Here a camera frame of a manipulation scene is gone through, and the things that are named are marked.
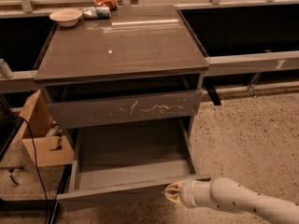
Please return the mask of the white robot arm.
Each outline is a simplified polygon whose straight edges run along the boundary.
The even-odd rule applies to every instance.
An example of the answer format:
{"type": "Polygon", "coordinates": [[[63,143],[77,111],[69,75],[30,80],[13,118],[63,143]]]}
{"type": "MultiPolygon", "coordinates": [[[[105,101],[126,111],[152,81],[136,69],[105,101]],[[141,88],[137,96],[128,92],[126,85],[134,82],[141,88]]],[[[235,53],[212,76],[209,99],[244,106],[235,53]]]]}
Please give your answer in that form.
{"type": "Polygon", "coordinates": [[[213,181],[186,179],[164,189],[165,197],[189,208],[208,207],[224,212],[246,211],[271,224],[299,224],[299,204],[262,195],[230,178],[213,181]]]}

